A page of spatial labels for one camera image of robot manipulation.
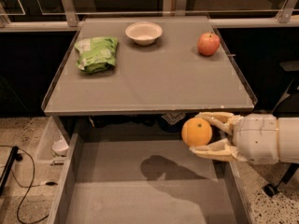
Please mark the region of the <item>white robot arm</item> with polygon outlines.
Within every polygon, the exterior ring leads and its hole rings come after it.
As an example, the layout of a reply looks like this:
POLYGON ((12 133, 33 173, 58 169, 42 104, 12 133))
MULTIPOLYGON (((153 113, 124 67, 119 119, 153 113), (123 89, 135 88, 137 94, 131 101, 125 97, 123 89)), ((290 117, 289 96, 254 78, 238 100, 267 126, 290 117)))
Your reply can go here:
POLYGON ((206 146, 191 145, 190 151, 198 157, 252 164, 299 163, 299 118, 228 112, 200 112, 196 117, 227 134, 206 146))

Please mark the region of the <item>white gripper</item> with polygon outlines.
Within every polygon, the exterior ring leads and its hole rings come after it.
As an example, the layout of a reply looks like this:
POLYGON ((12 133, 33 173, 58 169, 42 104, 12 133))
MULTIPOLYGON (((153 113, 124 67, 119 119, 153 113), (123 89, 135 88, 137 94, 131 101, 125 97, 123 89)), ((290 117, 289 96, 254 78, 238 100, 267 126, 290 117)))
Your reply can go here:
POLYGON ((224 138, 206 146, 191 146, 190 151, 196 156, 215 161, 248 161, 253 164, 278 162, 278 123, 273 115, 250 114, 241 117, 230 112, 200 112, 196 117, 233 135, 235 145, 224 138))

